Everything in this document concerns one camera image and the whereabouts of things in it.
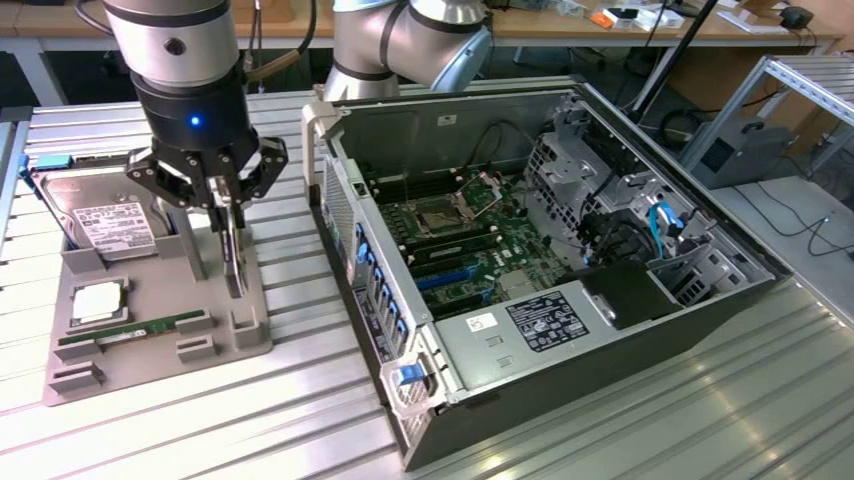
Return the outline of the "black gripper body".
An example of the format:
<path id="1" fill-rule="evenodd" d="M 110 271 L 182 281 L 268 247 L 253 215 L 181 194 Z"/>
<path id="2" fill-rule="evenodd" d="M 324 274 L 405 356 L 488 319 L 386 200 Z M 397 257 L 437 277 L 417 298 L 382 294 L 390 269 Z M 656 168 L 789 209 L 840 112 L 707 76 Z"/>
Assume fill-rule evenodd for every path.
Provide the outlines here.
<path id="1" fill-rule="evenodd" d="M 198 151 L 209 180 L 223 178 L 230 193 L 237 152 L 259 138 L 249 119 L 242 69 L 231 68 L 222 78 L 195 87 L 159 85 L 138 73 L 131 79 L 153 133 L 151 148 Z"/>

